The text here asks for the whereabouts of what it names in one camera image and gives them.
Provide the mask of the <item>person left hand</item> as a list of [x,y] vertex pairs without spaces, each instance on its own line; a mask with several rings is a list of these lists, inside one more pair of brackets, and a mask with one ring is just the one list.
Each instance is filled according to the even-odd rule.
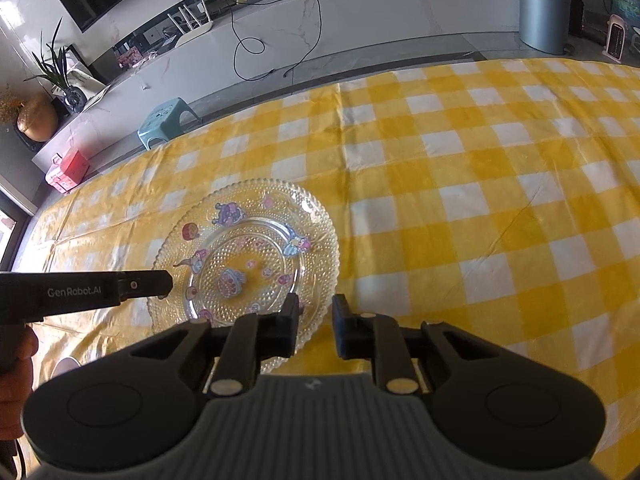
[[30,326],[26,326],[20,344],[16,349],[13,366],[1,375],[0,382],[0,439],[9,441],[23,434],[21,414],[26,400],[32,393],[34,367],[32,357],[36,354],[39,341]]

